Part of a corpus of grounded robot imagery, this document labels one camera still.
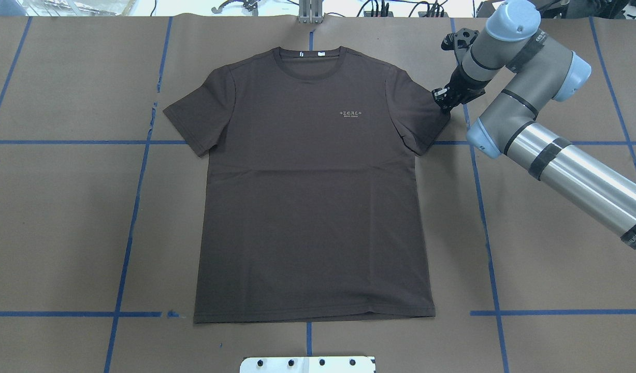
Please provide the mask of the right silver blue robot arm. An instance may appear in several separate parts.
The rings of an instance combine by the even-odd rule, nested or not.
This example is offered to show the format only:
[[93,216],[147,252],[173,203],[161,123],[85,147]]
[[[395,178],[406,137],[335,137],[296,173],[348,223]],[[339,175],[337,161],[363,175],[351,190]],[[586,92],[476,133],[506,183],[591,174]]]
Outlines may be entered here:
[[507,156],[636,250],[636,183],[538,121],[550,100],[569,99],[592,74],[540,24],[533,3],[505,1],[481,31],[446,35],[441,48],[454,52],[457,67],[434,99],[444,111],[465,105],[507,68],[514,78],[469,126],[469,144],[491,159]]

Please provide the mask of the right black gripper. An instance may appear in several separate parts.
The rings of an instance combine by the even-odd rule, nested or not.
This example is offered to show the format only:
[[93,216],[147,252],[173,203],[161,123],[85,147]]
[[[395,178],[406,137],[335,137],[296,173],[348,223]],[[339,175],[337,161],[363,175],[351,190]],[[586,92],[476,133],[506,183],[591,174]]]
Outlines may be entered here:
[[445,87],[432,90],[433,99],[442,113],[450,113],[452,108],[467,104],[484,93],[485,81],[471,78],[462,66],[453,71]]

